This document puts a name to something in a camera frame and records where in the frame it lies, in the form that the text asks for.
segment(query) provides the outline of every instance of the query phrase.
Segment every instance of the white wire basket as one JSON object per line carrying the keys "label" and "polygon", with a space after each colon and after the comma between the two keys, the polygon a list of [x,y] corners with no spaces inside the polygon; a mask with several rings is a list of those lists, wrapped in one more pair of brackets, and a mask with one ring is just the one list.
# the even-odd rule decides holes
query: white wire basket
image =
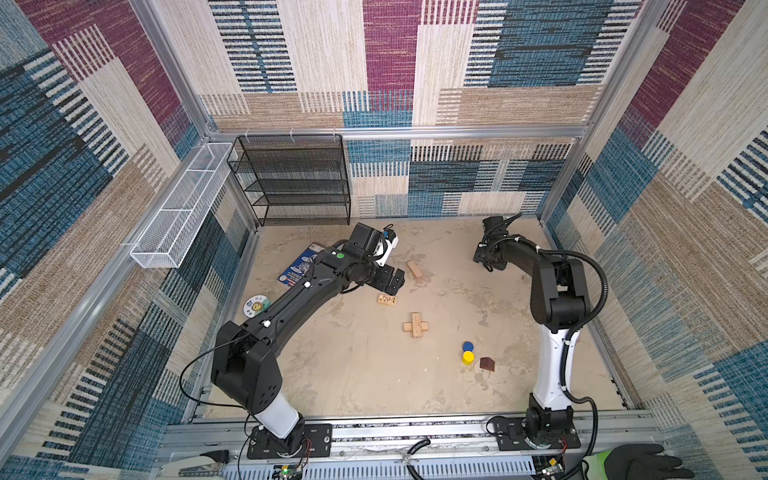
{"label": "white wire basket", "polygon": [[204,145],[131,249],[142,268],[178,268],[216,200],[237,153],[229,143]]}

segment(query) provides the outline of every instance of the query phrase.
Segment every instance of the work glove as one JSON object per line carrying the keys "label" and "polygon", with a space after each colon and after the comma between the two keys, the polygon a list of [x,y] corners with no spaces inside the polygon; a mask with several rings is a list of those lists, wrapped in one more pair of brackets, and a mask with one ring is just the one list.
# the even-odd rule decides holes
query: work glove
{"label": "work glove", "polygon": [[678,468],[678,457],[657,455],[664,447],[654,443],[622,445],[607,452],[590,455],[584,460],[586,480],[664,480],[693,478],[687,468]]}

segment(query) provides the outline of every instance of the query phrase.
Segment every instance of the green glove cuff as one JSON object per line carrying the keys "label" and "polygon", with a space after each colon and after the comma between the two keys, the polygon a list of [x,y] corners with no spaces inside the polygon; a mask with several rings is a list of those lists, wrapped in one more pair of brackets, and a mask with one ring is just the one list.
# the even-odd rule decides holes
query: green glove cuff
{"label": "green glove cuff", "polygon": [[589,465],[589,470],[584,469],[587,472],[584,480],[608,480],[608,476],[605,473],[605,459],[608,458],[611,452],[612,450],[608,450],[607,452],[584,457],[584,461]]}

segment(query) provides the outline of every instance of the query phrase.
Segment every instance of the blue package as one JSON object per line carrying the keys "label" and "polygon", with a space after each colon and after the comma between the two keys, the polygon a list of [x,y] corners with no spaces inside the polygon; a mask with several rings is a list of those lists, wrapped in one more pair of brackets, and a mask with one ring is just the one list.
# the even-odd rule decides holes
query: blue package
{"label": "blue package", "polygon": [[290,264],[285,271],[277,277],[281,283],[285,283],[287,286],[294,286],[296,282],[301,280],[304,273],[310,269],[310,263],[317,256],[318,252],[325,250],[325,247],[319,243],[313,243],[309,245],[306,250],[303,251],[297,259]]}

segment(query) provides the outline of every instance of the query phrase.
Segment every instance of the black glove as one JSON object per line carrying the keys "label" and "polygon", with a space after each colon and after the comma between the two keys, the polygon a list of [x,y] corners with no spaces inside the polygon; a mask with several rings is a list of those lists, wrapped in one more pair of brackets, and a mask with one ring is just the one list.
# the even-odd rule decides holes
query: black glove
{"label": "black glove", "polygon": [[663,446],[654,443],[617,447],[605,459],[605,475],[608,480],[664,480],[694,477],[691,470],[678,468],[683,464],[678,457],[657,455],[663,451]]}

